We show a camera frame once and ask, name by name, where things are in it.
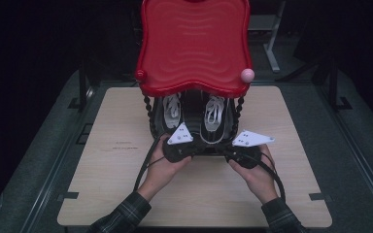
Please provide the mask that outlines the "black canvas shoe white sole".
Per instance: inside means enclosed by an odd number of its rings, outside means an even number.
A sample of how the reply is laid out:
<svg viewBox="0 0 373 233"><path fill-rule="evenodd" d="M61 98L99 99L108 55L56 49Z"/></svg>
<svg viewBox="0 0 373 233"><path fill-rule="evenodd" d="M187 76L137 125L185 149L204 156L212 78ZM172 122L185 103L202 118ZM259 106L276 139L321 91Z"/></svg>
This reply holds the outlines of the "black canvas shoe white sole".
<svg viewBox="0 0 373 233"><path fill-rule="evenodd" d="M181 93L165 96L162 100L163 128L167 133L174 132L182 121Z"/></svg>
<svg viewBox="0 0 373 233"><path fill-rule="evenodd" d="M228 102L225 98L210 95L205 105L200 134L204 142L216 144L224 135L224 124Z"/></svg>

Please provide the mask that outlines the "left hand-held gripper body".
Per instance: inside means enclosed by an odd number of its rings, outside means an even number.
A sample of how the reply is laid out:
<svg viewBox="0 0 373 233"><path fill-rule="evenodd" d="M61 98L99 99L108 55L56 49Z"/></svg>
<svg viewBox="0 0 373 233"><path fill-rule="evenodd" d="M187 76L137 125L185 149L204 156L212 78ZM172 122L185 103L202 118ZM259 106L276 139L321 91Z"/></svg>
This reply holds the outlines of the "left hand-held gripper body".
<svg viewBox="0 0 373 233"><path fill-rule="evenodd" d="M206 144L198 136L193 136L183 122L164 141L162 148L165 158L171 163L177 163L188 156L203 152Z"/></svg>

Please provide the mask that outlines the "person's right hand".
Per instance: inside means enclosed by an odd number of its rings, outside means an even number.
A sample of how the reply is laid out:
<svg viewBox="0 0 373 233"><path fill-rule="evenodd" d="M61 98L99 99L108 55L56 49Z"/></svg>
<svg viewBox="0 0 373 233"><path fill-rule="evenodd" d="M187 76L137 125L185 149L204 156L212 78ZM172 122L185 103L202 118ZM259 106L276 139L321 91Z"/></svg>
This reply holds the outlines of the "person's right hand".
<svg viewBox="0 0 373 233"><path fill-rule="evenodd" d="M253 169L246 169L234 160L229 160L228 164L244 179L251 193L262 205L278 197L273 178L262 167L255 166Z"/></svg>

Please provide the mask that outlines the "person's left hand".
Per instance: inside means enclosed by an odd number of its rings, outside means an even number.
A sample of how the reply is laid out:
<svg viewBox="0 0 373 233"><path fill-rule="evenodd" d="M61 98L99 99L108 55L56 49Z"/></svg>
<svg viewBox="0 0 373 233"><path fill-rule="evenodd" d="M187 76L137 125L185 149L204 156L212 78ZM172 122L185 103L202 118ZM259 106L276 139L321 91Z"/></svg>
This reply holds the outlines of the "person's left hand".
<svg viewBox="0 0 373 233"><path fill-rule="evenodd" d="M177 163L168 161L162 149L162 145L167 138L169 138L168 134L164 134L160 137L159 142L153 150L146 178L137 189L137 192L148 202L150 202L163 187L169 184L176 174L191 161L190 156Z"/></svg>

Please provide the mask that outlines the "grey metal stand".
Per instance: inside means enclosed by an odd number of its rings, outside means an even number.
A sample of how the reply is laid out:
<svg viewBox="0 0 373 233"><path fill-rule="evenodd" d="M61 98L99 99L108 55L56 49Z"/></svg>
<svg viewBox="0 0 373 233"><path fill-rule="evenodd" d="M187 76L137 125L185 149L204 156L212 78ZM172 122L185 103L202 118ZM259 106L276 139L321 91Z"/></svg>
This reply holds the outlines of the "grey metal stand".
<svg viewBox="0 0 373 233"><path fill-rule="evenodd" d="M263 44L264 52L267 56L271 71L279 73L281 71L273 48L278 36L278 31L282 21L282 16L287 0L275 0L278 2L277 9L274 13L253 14L250 15L249 31L267 32L270 34L269 41Z"/></svg>

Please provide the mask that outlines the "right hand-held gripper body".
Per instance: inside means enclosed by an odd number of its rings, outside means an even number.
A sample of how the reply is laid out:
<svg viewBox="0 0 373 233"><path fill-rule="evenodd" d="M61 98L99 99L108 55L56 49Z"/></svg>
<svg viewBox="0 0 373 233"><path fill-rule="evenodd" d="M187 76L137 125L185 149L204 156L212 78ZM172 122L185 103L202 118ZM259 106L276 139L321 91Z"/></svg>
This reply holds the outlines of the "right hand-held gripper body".
<svg viewBox="0 0 373 233"><path fill-rule="evenodd" d="M260 161L262 152L260 146L275 141L274 137L243 130L222 149L226 160L234 160L241 167L253 169Z"/></svg>

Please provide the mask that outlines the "black metal post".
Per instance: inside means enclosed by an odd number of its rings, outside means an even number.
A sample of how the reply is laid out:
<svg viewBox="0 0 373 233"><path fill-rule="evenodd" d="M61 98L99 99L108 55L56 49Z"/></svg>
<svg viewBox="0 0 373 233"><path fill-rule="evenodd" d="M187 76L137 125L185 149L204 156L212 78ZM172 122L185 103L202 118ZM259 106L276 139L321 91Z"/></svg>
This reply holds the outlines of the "black metal post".
<svg viewBox="0 0 373 233"><path fill-rule="evenodd" d="M351 110L353 107L346 97L337 97L338 68L336 61L333 58L330 58L328 63L328 103L335 112L341 110Z"/></svg>
<svg viewBox="0 0 373 233"><path fill-rule="evenodd" d="M78 69L79 96L70 101L69 109L76 109L81 113L91 98L92 87L88 79L88 61L82 60Z"/></svg>

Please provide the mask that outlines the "red plastic shoe rack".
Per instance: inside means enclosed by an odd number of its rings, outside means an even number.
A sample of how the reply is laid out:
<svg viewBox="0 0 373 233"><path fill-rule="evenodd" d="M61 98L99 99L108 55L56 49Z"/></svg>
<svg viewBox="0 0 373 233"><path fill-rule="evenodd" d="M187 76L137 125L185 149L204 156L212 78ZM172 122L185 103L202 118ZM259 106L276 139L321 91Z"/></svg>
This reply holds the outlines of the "red plastic shoe rack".
<svg viewBox="0 0 373 233"><path fill-rule="evenodd" d="M242 103L252 75L248 48L249 0L143 0L142 48L135 78L144 95L150 130L163 128L162 100L181 93L182 122L201 140L201 123L210 95L227 100L224 135L206 144L213 155L237 135Z"/></svg>

